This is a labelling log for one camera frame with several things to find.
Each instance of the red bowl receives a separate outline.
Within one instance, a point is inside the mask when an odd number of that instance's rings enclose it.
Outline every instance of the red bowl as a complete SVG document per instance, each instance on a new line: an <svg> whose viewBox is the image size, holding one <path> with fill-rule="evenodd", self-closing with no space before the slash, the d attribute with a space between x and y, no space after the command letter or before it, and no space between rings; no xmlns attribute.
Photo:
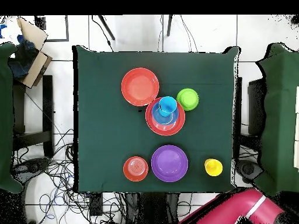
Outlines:
<svg viewBox="0 0 299 224"><path fill-rule="evenodd" d="M154 131L155 133L157 133L158 135L161 135L161 136L174 135L180 129L182 129L182 127L185 123L185 111L184 111L183 107L178 103L179 117L175 121L175 123L174 123L175 125L174 126L169 125L169 127L167 125L161 125L161 124L157 123L152 116L152 108L155 105L155 103L160 101L160 99L161 99L161 97L155 99L151 104L149 104L147 106L147 110L145 111L145 120L147 122L147 125L150 127L150 129L152 131Z"/></svg>

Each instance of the cup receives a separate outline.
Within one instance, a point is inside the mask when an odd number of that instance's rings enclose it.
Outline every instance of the cup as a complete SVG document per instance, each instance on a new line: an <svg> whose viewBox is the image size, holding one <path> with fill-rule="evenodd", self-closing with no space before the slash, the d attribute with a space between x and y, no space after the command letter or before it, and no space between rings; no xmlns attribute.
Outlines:
<svg viewBox="0 0 299 224"><path fill-rule="evenodd" d="M222 173L222 164L219 160L216 159L207 159L204 162L204 168L210 176L218 176Z"/></svg>
<svg viewBox="0 0 299 224"><path fill-rule="evenodd" d="M177 107L176 100L170 96L163 97L159 101L159 113L163 117L171 115Z"/></svg>

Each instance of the red plate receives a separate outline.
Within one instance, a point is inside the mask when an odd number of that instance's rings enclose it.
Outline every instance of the red plate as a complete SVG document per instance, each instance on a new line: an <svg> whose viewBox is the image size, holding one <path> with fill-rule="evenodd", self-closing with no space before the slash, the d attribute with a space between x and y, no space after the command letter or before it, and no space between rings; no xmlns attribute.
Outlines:
<svg viewBox="0 0 299 224"><path fill-rule="evenodd" d="M158 95L159 82L155 74L148 69L132 69L121 82L121 92L132 105L146 106Z"/></svg>
<svg viewBox="0 0 299 224"><path fill-rule="evenodd" d="M151 128L152 131L155 133L161 135L161 136L171 136L173 134L176 134L180 129L182 129L184 122L185 122L185 111L183 107L178 103L178 109L179 109L179 117L175 122L175 126L171 129L161 130L158 129L157 126L154 124L153 117L152 117L152 108L155 105L156 102L159 102L160 98L155 99L151 104L147 106L147 110L145 111L145 120L147 122L147 125Z"/></svg>

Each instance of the pink robot arm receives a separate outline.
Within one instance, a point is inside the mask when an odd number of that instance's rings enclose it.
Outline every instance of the pink robot arm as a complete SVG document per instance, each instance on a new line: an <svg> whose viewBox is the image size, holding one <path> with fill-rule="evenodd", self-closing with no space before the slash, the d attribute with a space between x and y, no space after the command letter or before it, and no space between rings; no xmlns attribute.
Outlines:
<svg viewBox="0 0 299 224"><path fill-rule="evenodd" d="M274 224L277 216L284 212L260 191L250 188L231 194L225 201L198 217L202 208L207 209L209 204L215 203L216 200L217 197L184 218L179 224L235 224L240 216L246 217L253 224Z"/></svg>

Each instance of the blue object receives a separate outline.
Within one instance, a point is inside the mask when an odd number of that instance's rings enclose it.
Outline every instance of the blue object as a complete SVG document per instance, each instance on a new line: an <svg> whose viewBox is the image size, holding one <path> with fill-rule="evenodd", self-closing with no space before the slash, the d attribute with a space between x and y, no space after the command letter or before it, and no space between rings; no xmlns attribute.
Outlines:
<svg viewBox="0 0 299 224"><path fill-rule="evenodd" d="M3 38L2 35L1 35L1 29L4 29L4 28L6 28L6 27L7 27L7 25L5 25L5 24L1 24L1 25L0 25L0 39Z"/></svg>
<svg viewBox="0 0 299 224"><path fill-rule="evenodd" d="M179 110L178 108L176 108L173 113L170 113L170 115L168 115L167 117L163 117L159 112L159 102L157 102L152 108L152 116L159 124L169 125L173 124L178 119Z"/></svg>
<svg viewBox="0 0 299 224"><path fill-rule="evenodd" d="M163 97L159 101L159 112L163 117L169 116L176 110L176 100L170 96Z"/></svg>
<svg viewBox="0 0 299 224"><path fill-rule="evenodd" d="M18 34L18 36L16 38L17 38L17 40L18 40L19 43L21 43L22 41L25 40L24 37L23 37L23 35L21 35L21 34Z"/></svg>

